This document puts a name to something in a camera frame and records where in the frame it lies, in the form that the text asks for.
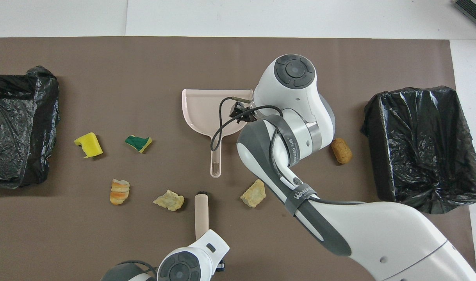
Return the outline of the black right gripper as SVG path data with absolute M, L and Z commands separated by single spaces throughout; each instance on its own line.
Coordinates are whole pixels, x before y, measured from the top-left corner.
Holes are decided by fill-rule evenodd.
M 234 105 L 231 107 L 229 117 L 232 119 L 234 118 L 237 123 L 240 121 L 244 122 L 254 122 L 257 120 L 255 117 L 255 112 L 251 111 L 246 113 L 246 111 L 252 110 L 250 106 L 246 107 L 244 103 L 236 101 Z

